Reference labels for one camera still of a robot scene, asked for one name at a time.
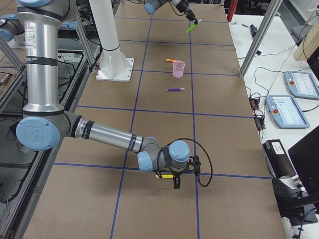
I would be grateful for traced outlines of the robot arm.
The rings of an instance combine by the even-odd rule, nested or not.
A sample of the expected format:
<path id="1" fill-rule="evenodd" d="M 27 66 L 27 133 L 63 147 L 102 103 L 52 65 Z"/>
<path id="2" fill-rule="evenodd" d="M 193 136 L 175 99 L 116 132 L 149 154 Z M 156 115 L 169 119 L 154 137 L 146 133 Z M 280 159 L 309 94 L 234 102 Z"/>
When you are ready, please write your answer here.
<path id="1" fill-rule="evenodd" d="M 139 0 L 139 2 L 143 4 L 148 14 L 153 14 L 165 4 L 169 4 L 176 15 L 185 16 L 195 25 L 199 23 L 187 0 Z"/>
<path id="2" fill-rule="evenodd" d="M 27 104 L 16 127 L 18 141 L 35 151 L 55 147 L 65 137 L 83 138 L 137 154 L 139 169 L 162 176 L 168 169 L 175 188 L 181 175 L 195 171 L 186 138 L 165 146 L 143 137 L 86 119 L 62 105 L 66 92 L 58 77 L 58 32 L 81 26 L 74 0 L 19 0 L 17 19 L 24 24 Z"/>

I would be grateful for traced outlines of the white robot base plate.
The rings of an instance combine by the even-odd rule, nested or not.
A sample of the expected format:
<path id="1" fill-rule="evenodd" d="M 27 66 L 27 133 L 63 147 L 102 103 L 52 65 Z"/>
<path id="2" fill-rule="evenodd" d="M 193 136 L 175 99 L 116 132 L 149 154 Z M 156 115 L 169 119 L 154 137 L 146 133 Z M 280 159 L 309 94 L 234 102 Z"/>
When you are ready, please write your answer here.
<path id="1" fill-rule="evenodd" d="M 129 82 L 134 65 L 134 58 L 121 57 L 114 59 L 109 56 L 104 65 L 100 64 L 100 69 L 96 75 L 98 81 Z"/>

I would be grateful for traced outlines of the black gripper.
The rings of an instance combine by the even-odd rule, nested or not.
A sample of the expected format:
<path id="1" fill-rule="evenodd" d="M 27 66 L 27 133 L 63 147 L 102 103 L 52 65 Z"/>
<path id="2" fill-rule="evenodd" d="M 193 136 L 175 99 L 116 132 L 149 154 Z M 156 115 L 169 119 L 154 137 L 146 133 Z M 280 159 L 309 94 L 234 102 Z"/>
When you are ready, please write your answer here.
<path id="1" fill-rule="evenodd" d="M 194 18 L 194 13 L 193 11 L 190 9 L 189 5 L 186 5 L 186 4 L 182 4 L 182 5 L 179 5 L 179 11 L 181 13 L 184 13 L 185 14 L 185 17 L 192 23 L 194 24 L 198 24 L 198 20 L 197 18 L 195 17 Z"/>
<path id="2" fill-rule="evenodd" d="M 175 189 L 180 188 L 180 176 L 184 173 L 191 173 L 192 170 L 190 170 L 188 167 L 184 169 L 176 169 L 176 168 L 169 168 L 170 173 L 173 175 L 173 187 Z"/>

